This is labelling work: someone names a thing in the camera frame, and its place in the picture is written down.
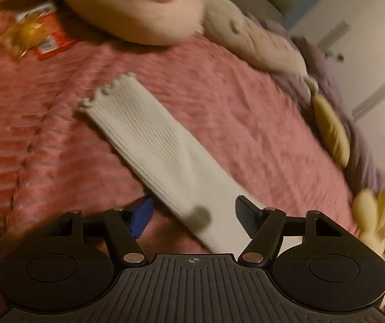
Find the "snack package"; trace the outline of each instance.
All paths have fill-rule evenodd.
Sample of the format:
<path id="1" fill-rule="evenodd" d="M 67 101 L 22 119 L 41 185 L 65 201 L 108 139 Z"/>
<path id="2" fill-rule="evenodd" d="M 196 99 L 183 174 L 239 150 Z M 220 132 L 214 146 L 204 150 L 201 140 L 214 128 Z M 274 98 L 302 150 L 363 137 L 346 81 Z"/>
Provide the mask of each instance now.
<path id="1" fill-rule="evenodd" d="M 53 1 L 21 12 L 15 19 L 16 24 L 1 37 L 1 42 L 14 57 L 21 58 L 32 50 L 42 61 L 77 43 L 62 29 Z"/>

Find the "white ribbed fabric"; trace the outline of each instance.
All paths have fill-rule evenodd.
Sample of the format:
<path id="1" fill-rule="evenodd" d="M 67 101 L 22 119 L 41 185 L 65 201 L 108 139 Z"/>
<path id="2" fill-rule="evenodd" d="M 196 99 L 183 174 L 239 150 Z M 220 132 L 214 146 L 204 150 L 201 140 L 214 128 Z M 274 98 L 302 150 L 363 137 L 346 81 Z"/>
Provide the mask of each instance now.
<path id="1" fill-rule="evenodd" d="M 83 111 L 131 169 L 211 251 L 238 256 L 250 239 L 235 214 L 245 195 L 263 208 L 133 74 L 98 88 Z"/>

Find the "metal screw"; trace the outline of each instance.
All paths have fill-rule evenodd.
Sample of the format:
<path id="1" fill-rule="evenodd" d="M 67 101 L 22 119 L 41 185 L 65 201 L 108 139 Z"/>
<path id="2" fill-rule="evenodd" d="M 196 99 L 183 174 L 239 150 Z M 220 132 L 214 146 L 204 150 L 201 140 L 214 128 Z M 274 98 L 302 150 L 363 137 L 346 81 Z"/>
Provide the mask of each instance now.
<path id="1" fill-rule="evenodd" d="M 144 255 L 138 252 L 130 252 L 126 254 L 123 259 L 130 264 L 139 264 L 144 260 Z"/>
<path id="2" fill-rule="evenodd" d="M 252 264 L 257 264 L 264 260 L 263 256 L 258 252 L 247 252 L 242 255 L 242 259 Z"/>

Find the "bed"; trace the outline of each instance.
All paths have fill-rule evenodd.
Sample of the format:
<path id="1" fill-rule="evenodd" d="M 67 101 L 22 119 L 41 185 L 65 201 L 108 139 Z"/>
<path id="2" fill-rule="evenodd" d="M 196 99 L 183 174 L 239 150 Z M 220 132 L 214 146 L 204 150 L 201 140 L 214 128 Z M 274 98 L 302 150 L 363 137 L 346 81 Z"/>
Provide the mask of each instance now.
<path id="1" fill-rule="evenodd" d="M 17 11 L 44 1 L 0 0 L 0 35 Z M 64 212 L 90 215 L 150 194 L 77 110 L 95 87 L 125 72 L 261 203 L 290 216 L 320 210 L 355 232 L 352 190 L 299 110 L 306 99 L 295 94 L 302 91 L 295 79 L 260 72 L 200 34 L 172 48 L 115 40 L 58 5 L 79 41 L 70 50 L 16 62 L 0 46 L 0 258 Z M 158 202 L 139 243 L 150 257 L 208 252 Z"/>

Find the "white dresser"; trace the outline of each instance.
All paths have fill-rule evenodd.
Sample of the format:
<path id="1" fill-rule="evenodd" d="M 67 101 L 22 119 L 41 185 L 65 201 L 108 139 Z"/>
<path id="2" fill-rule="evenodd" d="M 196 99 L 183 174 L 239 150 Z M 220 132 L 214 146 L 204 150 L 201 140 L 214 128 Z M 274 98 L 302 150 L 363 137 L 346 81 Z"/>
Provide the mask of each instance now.
<path id="1" fill-rule="evenodd" d="M 328 63 L 347 110 L 385 170 L 385 0 L 321 0 L 290 32 L 335 56 Z"/>

